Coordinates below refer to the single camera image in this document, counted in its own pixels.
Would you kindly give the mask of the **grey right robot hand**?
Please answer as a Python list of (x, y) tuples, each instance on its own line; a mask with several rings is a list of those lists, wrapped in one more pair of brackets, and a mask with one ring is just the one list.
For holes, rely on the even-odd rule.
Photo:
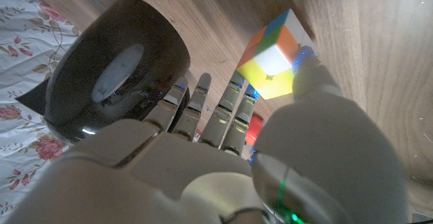
[(9, 223), (404, 223), (403, 167), (313, 49), (296, 54), (294, 103), (261, 130), (253, 160), (121, 120), (61, 156)]

